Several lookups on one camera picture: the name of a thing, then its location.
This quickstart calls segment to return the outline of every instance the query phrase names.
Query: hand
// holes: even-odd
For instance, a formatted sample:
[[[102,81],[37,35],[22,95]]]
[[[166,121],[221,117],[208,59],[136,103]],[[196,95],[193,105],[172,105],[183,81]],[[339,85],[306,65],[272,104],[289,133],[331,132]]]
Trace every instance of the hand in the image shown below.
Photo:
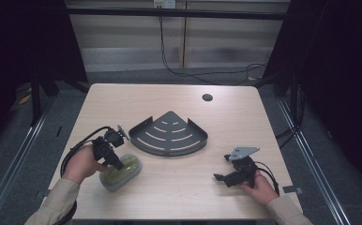
[[[106,172],[108,168],[94,159],[93,145],[84,145],[69,160],[62,178],[81,184],[84,178],[96,171]]]
[[[268,180],[257,171],[254,176],[255,187],[251,188],[248,184],[241,184],[242,188],[257,203],[268,205],[272,200],[279,197],[277,192],[269,184]]]

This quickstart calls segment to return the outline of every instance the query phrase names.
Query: wooden table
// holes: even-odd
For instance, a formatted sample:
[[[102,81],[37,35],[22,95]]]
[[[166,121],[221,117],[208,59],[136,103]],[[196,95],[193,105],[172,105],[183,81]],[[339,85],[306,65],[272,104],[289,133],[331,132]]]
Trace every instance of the wooden table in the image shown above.
[[[203,100],[204,94],[213,97]],[[226,187],[213,173],[234,171],[224,155],[236,146],[258,146],[251,155],[265,163],[281,187],[292,184],[257,89],[246,86],[94,84],[83,104],[63,157],[70,147],[104,126],[126,132],[150,116],[174,111],[208,134],[207,145],[191,155],[169,158],[147,154],[126,142],[115,153],[132,154],[143,168],[138,176],[110,192],[98,172],[84,180],[75,219],[184,220],[264,219],[267,210],[239,187]],[[51,188],[59,178],[59,166]],[[289,194],[300,207],[295,193]]]

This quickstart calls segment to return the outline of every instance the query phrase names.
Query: sleeve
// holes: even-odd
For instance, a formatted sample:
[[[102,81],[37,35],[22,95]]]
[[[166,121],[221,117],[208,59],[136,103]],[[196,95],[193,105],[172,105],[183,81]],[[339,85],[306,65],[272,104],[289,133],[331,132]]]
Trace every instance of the sleeve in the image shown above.
[[[279,197],[267,206],[272,218],[279,225],[311,225],[288,196]]]
[[[32,224],[54,224],[64,217],[72,208],[78,194],[80,185],[67,180],[59,179],[49,197],[43,205],[25,223]]]

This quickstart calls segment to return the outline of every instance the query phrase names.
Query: gray floor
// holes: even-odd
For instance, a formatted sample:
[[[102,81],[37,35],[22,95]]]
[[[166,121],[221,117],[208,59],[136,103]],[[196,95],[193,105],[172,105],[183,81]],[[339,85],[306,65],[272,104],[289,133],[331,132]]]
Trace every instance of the gray floor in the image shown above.
[[[189,73],[207,71],[230,71],[231,68],[195,68]],[[249,75],[251,78],[259,77],[262,70],[254,70]],[[195,77],[180,77],[169,73],[165,69],[134,70],[119,72],[90,73],[91,83],[180,83],[180,84],[226,84],[234,85],[252,83],[247,79],[246,73],[228,73],[215,75],[201,75]],[[53,100],[53,105],[47,113],[43,127],[36,138],[22,169],[9,192],[0,210],[0,224],[23,224],[35,212],[41,199],[35,197],[38,190],[47,188],[53,172],[62,154],[68,136],[72,131],[78,113],[83,105],[85,94],[59,83],[59,95]],[[259,89],[268,118],[275,134],[280,134],[288,124],[279,108],[279,102],[272,93],[272,86],[265,85]],[[23,96],[24,90],[18,93]],[[15,103],[8,115],[7,126],[0,134],[0,181],[7,172],[8,166],[17,154],[18,148],[23,143],[32,118],[31,101],[23,105]],[[336,142],[330,140],[327,130],[322,125],[318,115],[310,108],[305,111],[302,125],[309,145],[319,161],[324,173],[339,197],[351,224],[362,224],[362,176],[354,169],[342,154]],[[279,145],[286,141],[279,139]],[[319,190],[312,173],[295,142],[291,139],[281,148],[289,173],[294,185],[302,188],[304,193],[299,195],[304,214],[314,224],[337,224],[330,212],[322,192]],[[136,221],[134,224],[178,224],[170,221]],[[112,221],[75,221],[74,224],[113,224]],[[247,221],[209,221],[209,224],[248,224]],[[258,224],[274,224],[273,221],[259,221]]]

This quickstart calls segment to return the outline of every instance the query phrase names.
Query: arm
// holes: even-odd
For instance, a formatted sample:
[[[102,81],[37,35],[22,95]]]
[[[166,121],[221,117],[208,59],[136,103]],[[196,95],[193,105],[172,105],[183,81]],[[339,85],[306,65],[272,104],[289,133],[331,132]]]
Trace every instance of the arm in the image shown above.
[[[96,162],[92,145],[83,146],[73,156],[64,175],[57,181],[49,197],[25,224],[54,224],[65,216],[75,202],[84,178],[96,171],[105,172],[108,168]]]
[[[298,210],[295,204],[288,196],[280,197],[268,180],[260,174],[255,175],[255,187],[249,187],[248,184],[242,184],[240,187],[251,196],[256,202],[266,205],[272,218],[280,225],[310,225],[312,224]]]

